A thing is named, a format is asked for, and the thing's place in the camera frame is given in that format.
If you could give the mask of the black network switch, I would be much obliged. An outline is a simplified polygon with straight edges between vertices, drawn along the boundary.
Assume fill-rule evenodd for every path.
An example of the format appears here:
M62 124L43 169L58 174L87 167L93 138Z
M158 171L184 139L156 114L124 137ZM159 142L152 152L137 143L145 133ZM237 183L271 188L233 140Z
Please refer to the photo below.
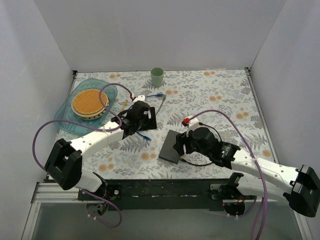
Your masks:
M162 160L170 162L172 164L178 164L180 161L180 155L173 148L176 144L176 135L179 133L177 131L169 130L166 138L163 142L162 148L159 152L158 157Z

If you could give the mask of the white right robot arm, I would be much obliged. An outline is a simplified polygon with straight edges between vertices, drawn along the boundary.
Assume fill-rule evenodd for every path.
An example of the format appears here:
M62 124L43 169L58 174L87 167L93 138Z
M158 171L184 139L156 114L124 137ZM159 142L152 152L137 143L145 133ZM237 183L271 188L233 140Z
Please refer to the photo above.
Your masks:
M314 218L320 205L320 179L308 166L290 167L263 158L254 159L239 146L219 141L206 127L179 133L173 148L180 156L200 153L215 165L243 172L237 181L226 186L227 195L261 196L284 201L297 213Z

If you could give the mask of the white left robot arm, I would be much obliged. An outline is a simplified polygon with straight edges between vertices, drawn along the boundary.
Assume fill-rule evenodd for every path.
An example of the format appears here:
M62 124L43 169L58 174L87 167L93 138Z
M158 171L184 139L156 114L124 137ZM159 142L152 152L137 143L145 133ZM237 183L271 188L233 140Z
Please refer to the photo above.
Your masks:
M63 138L57 140L44 169L63 190L84 189L95 200L101 200L106 196L107 182L99 174L83 170L83 161L136 132L156 128L155 108L138 100L98 130L70 141Z

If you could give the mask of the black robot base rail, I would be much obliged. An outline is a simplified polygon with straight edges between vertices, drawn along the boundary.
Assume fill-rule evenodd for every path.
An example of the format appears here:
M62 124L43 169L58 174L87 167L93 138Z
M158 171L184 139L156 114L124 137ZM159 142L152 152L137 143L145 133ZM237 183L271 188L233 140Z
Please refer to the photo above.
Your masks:
M113 179L104 197L120 210L203 209L241 215L253 199L231 188L231 180L218 179Z

